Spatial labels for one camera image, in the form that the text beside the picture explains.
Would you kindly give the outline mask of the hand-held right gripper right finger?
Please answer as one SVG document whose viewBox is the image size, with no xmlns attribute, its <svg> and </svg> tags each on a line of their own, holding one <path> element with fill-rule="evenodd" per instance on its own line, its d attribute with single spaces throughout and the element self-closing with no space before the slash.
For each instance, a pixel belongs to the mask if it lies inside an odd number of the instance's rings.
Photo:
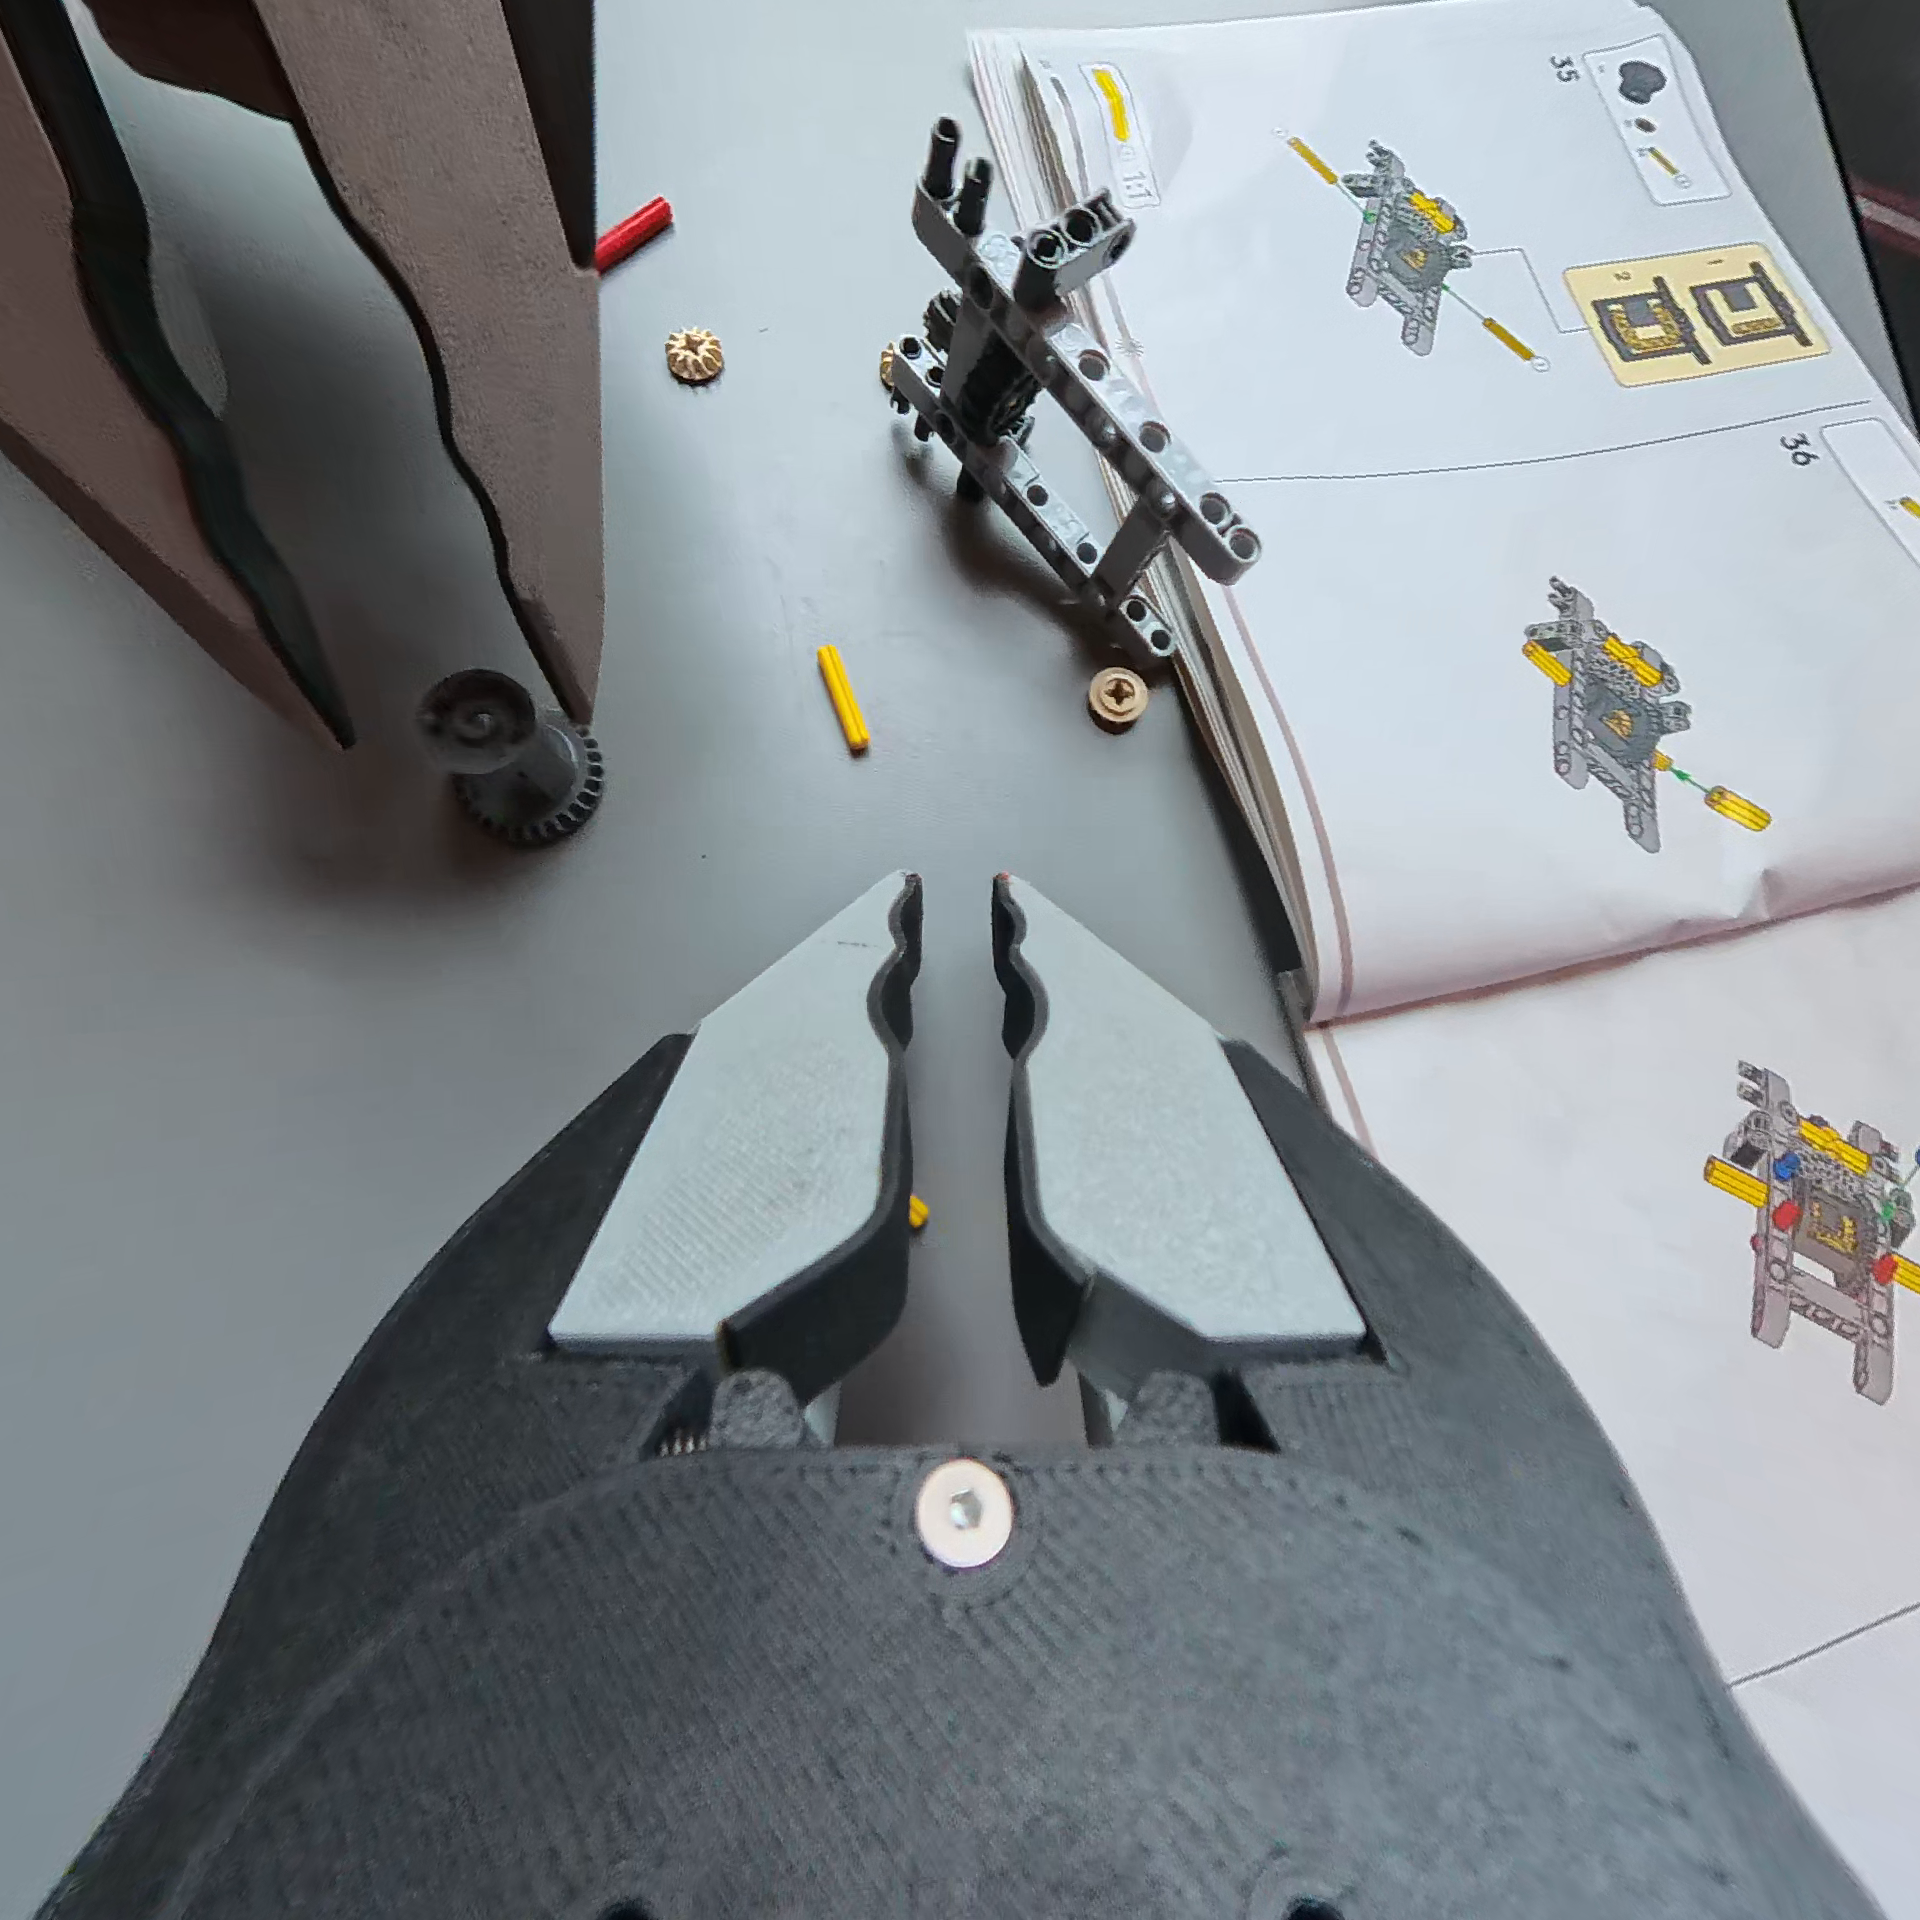
<svg viewBox="0 0 1920 1920">
<path fill-rule="evenodd" d="M 1007 1222 L 1041 1384 L 1345 1361 L 1367 1326 L 1215 1027 L 1031 883 L 992 889 Z"/>
</svg>

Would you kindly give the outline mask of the dark grey lego differential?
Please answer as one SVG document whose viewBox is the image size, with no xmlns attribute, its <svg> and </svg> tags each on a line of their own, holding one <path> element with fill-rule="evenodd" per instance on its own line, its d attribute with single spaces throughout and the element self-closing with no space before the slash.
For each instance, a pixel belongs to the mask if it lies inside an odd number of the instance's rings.
<svg viewBox="0 0 1920 1920">
<path fill-rule="evenodd" d="M 548 849 L 583 830 L 606 795 L 591 732 L 489 667 L 447 677 L 417 708 L 430 760 L 466 819 L 511 849 Z"/>
</svg>

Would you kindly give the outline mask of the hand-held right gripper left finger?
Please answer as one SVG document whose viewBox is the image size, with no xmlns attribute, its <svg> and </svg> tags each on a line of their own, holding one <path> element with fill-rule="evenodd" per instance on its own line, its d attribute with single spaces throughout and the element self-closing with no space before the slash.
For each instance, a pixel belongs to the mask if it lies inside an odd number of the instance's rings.
<svg viewBox="0 0 1920 1920">
<path fill-rule="evenodd" d="M 905 1306 L 921 920 L 921 877 L 887 874 L 698 1024 L 548 1322 L 561 1350 L 836 1400 Z"/>
</svg>

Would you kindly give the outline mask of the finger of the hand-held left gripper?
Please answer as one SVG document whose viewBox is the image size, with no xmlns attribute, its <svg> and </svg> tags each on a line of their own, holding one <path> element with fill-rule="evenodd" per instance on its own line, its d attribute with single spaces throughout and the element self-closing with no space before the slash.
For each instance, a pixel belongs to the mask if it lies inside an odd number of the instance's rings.
<svg viewBox="0 0 1920 1920">
<path fill-rule="evenodd" d="M 2 5 L 2 441 L 207 653 L 336 748 L 353 717 L 160 322 L 150 211 L 63 5 Z"/>
<path fill-rule="evenodd" d="M 442 441 L 562 710 L 606 641 L 598 280 L 494 3 L 255 3 L 330 202 L 403 302 Z"/>
</svg>

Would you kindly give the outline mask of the black lego set box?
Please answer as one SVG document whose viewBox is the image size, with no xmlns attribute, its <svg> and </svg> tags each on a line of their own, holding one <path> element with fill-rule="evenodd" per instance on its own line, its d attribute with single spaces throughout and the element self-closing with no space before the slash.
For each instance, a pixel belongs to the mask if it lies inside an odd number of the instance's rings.
<svg viewBox="0 0 1920 1920">
<path fill-rule="evenodd" d="M 1918 411 L 1918 5 L 1793 3 Z"/>
</svg>

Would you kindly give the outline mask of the white lego instruction booklet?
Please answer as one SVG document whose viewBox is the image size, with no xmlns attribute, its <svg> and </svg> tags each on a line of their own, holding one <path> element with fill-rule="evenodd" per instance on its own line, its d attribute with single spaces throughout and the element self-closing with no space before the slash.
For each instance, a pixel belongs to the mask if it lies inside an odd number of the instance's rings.
<svg viewBox="0 0 1920 1920">
<path fill-rule="evenodd" d="M 1916 1916 L 1916 432 L 1678 5 L 972 32 L 1186 564 L 1335 1117 L 1612 1434 L 1716 1668 Z"/>
</svg>

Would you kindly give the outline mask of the grey lego gear frame assembly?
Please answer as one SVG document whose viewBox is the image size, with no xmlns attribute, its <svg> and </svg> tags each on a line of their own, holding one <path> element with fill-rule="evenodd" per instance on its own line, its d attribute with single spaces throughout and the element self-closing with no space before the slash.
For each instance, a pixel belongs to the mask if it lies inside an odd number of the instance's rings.
<svg viewBox="0 0 1920 1920">
<path fill-rule="evenodd" d="M 1166 544 L 1222 586 L 1260 560 L 1254 528 L 1171 432 L 1068 298 L 1112 269 L 1136 237 L 1107 189 L 1022 233 L 987 226 L 992 162 L 956 171 L 961 125 L 936 121 L 913 226 L 952 276 L 920 331 L 897 340 L 897 392 L 920 441 L 959 462 L 956 491 L 999 505 L 1059 584 L 1104 617 L 1112 642 L 1140 673 L 1176 653 L 1176 635 L 1140 586 Z M 1057 401 L 1131 491 L 1110 541 L 1065 505 L 1027 452 L 1035 401 Z"/>
</svg>

